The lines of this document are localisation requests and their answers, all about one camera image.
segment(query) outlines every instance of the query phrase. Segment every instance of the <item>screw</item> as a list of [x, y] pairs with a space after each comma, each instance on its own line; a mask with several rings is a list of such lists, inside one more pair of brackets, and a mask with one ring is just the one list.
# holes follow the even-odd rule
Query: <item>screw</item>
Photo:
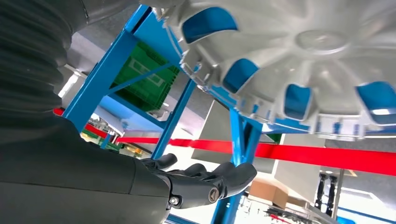
[[177, 205], [177, 204], [179, 204], [179, 198], [177, 198], [177, 197], [171, 197], [171, 198], [169, 199], [169, 203], [171, 203], [172, 205]]
[[217, 201], [217, 199], [219, 198], [219, 190], [217, 188], [212, 188], [209, 191], [209, 202], [210, 203], [215, 203]]

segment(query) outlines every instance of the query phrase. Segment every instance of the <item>blue support leg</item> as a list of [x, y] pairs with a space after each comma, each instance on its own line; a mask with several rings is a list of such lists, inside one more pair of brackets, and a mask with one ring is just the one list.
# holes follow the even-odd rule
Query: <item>blue support leg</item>
[[102, 142], [102, 144], [100, 145], [100, 148], [102, 148], [102, 149], [105, 149], [105, 148], [106, 148], [107, 144], [109, 143], [110, 137], [111, 137], [111, 134], [108, 133], [108, 134], [106, 135], [105, 139], [103, 139], [103, 142]]
[[[262, 129], [259, 126], [243, 122], [240, 115], [232, 109], [230, 109], [230, 120], [233, 140], [232, 162], [235, 165], [245, 162], [252, 163]], [[240, 193], [220, 200], [214, 212], [212, 224], [233, 224], [242, 195], [243, 193]]]
[[233, 139], [233, 155], [231, 162], [236, 166], [242, 163], [245, 152], [245, 136], [243, 134], [243, 119], [236, 110], [230, 110], [231, 136]]
[[163, 130], [163, 133], [158, 141], [157, 147], [154, 150], [153, 154], [151, 155], [152, 159], [158, 159], [159, 157], [162, 156], [163, 152], [165, 151], [166, 146], [168, 145], [168, 142], [170, 140], [170, 137], [172, 136], [173, 131], [175, 130], [175, 127], [177, 123], [179, 122], [180, 117], [182, 116], [183, 110], [185, 106], [187, 105], [188, 100], [190, 99], [190, 96], [192, 92], [195, 89], [195, 82], [190, 79], [186, 85], [186, 88], [184, 89], [179, 101], [176, 104], [176, 107], [174, 111], [170, 114], [166, 126]]
[[63, 116], [81, 132], [101, 99], [117, 77], [138, 40], [126, 30], [121, 31], [105, 56], [95, 66]]

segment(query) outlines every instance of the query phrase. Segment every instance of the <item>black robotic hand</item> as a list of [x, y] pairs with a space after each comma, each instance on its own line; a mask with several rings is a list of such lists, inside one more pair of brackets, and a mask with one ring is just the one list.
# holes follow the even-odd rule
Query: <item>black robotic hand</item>
[[141, 162], [170, 187], [169, 205], [186, 209], [208, 205], [218, 199], [236, 195], [243, 191], [257, 174], [253, 165], [243, 163], [235, 167], [231, 162], [220, 164], [208, 172], [202, 164], [196, 163], [186, 170], [168, 168], [177, 162], [174, 154], [167, 154], [158, 160], [144, 159]]

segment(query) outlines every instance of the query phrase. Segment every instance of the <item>red barrier tape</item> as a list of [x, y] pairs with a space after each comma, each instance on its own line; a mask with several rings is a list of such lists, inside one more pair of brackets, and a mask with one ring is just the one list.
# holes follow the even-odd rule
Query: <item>red barrier tape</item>
[[[64, 112], [64, 111], [63, 111], [63, 109], [61, 109], [61, 108], [56, 108], [56, 109], [54, 109], [54, 114], [56, 114], [56, 115], [61, 116], [61, 115], [63, 114], [63, 112]], [[85, 129], [88, 130], [88, 131], [90, 131], [90, 132], [92, 132], [92, 133], [94, 133], [94, 134], [97, 135], [97, 136], [102, 137], [102, 138], [105, 138], [105, 137], [107, 136], [107, 133], [106, 133], [106, 132], [97, 129], [97, 128], [95, 128], [94, 126], [92, 126], [92, 125], [90, 125], [90, 124], [87, 124], [87, 125], [85, 126]]]
[[[118, 138], [117, 142], [156, 144], [158, 140], [158, 138], [122, 137]], [[172, 139], [169, 144], [219, 153], [232, 153], [230, 141]], [[262, 158], [396, 176], [396, 153], [260, 143], [255, 155]]]

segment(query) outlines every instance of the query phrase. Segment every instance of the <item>washing machine drum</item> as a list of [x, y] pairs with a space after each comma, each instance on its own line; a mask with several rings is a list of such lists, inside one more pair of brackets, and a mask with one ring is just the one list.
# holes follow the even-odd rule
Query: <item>washing machine drum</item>
[[328, 138], [396, 123], [396, 1], [187, 0], [181, 66], [244, 116]]

